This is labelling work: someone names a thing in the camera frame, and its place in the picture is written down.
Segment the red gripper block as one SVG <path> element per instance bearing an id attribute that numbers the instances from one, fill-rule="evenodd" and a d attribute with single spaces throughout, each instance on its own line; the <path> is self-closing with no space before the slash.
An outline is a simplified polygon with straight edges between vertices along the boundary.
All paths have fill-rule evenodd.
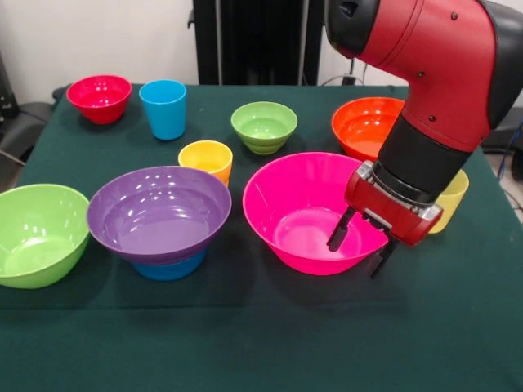
<path id="1" fill-rule="evenodd" d="M 436 196 L 407 184 L 389 172 L 380 162 L 362 162 L 349 179 L 345 200 L 349 207 L 342 214 L 327 242 L 336 252 L 342 245 L 355 211 L 391 236 L 387 244 L 373 254 L 370 278 L 376 278 L 397 247 L 397 240 L 417 245 L 436 225 L 443 209 Z"/>

